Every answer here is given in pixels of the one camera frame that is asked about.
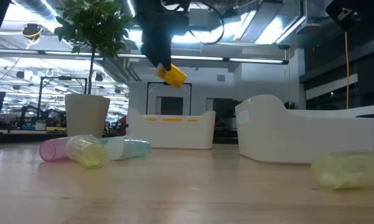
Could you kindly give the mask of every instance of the light blue cup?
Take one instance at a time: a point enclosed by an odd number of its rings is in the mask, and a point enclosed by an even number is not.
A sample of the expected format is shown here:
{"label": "light blue cup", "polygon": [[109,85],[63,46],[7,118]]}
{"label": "light blue cup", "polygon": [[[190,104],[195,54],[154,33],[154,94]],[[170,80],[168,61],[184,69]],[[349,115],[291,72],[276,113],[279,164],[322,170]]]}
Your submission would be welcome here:
{"label": "light blue cup", "polygon": [[111,160],[123,160],[147,156],[151,152],[151,144],[147,141],[132,139],[129,136],[103,138],[99,140]]}

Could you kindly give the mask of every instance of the tree trunk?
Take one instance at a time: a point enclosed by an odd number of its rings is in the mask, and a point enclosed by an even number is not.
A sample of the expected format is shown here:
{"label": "tree trunk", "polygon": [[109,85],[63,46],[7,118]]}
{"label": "tree trunk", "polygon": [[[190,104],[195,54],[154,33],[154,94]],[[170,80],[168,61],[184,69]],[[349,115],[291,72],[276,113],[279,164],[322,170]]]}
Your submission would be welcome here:
{"label": "tree trunk", "polygon": [[87,88],[87,94],[91,94],[91,83],[92,83],[92,78],[93,78],[93,71],[94,71],[94,58],[95,58],[95,50],[96,47],[93,45],[92,47],[92,55],[91,55],[91,62],[90,62],[90,74],[88,75],[88,88]]}

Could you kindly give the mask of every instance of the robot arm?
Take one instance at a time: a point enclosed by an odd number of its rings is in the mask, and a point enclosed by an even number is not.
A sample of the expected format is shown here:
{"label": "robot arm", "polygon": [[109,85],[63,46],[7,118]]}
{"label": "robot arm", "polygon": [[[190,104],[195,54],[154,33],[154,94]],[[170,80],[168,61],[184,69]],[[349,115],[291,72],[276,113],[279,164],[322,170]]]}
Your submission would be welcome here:
{"label": "robot arm", "polygon": [[167,71],[171,70],[171,41],[174,35],[188,32],[188,8],[190,0],[168,1],[179,4],[176,9],[168,10],[161,0],[134,0],[136,22],[143,30],[141,53],[157,67],[161,64]]}

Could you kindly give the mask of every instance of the plant pot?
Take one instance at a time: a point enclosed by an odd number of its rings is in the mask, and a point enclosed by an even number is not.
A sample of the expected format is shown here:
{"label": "plant pot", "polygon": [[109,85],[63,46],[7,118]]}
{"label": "plant pot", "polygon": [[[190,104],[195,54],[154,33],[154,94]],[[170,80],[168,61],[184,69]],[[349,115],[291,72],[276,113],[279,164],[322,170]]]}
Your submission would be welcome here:
{"label": "plant pot", "polygon": [[103,96],[65,95],[68,136],[92,134],[96,138],[101,138],[110,101]]}
{"label": "plant pot", "polygon": [[36,123],[35,130],[36,131],[45,131],[45,123]]}

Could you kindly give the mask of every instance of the pink cup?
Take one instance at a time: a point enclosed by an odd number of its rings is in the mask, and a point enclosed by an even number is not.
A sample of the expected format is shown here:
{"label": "pink cup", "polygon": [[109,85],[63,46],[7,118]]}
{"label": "pink cup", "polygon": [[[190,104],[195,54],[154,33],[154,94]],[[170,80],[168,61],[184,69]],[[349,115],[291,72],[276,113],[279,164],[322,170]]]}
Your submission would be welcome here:
{"label": "pink cup", "polygon": [[67,160],[67,142],[70,137],[51,139],[42,142],[39,153],[42,160],[45,162],[55,162]]}

